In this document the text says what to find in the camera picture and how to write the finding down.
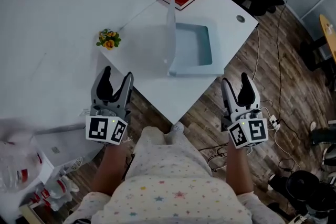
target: bottle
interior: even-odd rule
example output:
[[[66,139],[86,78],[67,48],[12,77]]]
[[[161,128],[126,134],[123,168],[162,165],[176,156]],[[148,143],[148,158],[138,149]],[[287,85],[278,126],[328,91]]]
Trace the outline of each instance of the bottle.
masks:
[[[0,191],[18,192],[27,187],[41,169],[41,158],[34,148],[0,141]]]

